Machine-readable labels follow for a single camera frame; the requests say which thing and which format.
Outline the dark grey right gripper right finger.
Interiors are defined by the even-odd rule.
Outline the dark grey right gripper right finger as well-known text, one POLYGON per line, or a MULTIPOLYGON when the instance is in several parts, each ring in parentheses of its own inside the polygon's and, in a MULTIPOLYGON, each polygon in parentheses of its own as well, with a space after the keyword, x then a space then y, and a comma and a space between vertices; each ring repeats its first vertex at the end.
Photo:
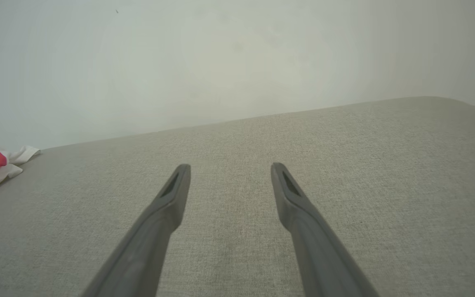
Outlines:
POLYGON ((378 293, 287 167, 271 166, 279 220, 292 236, 307 297, 377 297, 378 293))

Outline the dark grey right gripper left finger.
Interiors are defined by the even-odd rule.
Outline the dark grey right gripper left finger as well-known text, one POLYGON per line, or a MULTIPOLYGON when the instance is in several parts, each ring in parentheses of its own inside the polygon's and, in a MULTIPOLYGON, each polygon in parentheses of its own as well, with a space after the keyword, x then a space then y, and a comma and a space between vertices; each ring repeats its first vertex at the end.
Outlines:
POLYGON ((181 225, 191 167, 179 165, 102 265, 84 297, 154 297, 171 234, 181 225))

